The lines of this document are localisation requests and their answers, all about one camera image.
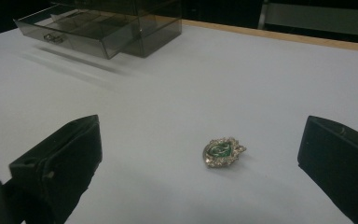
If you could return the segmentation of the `green gem silver brooch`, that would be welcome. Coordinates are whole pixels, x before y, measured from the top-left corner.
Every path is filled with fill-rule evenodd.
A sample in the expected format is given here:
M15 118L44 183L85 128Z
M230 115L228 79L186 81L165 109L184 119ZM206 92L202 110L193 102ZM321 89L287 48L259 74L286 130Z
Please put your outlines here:
M237 161L247 148L234 137L211 140L202 151L202 158L208 168L224 168Z

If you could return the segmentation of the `smoky clear drawer box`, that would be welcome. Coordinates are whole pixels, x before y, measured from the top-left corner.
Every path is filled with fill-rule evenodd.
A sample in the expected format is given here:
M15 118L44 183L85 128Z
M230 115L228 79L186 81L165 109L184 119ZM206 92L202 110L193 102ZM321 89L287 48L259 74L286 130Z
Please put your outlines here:
M139 37L121 52L146 57L182 31L181 0L51 0L53 4L132 15Z

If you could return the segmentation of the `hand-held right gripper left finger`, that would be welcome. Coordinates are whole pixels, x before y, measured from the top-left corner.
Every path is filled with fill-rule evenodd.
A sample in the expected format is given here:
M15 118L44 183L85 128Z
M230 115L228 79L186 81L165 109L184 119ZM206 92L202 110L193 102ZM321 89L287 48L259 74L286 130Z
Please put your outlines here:
M10 185L26 224L63 224L102 161L99 117L76 119L14 160Z

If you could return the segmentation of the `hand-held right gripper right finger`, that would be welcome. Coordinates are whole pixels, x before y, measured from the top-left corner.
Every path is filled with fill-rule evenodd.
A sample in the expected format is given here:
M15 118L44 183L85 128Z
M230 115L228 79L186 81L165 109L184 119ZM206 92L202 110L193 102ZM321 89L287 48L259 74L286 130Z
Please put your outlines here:
M307 119L298 166L358 224L358 132L330 119Z

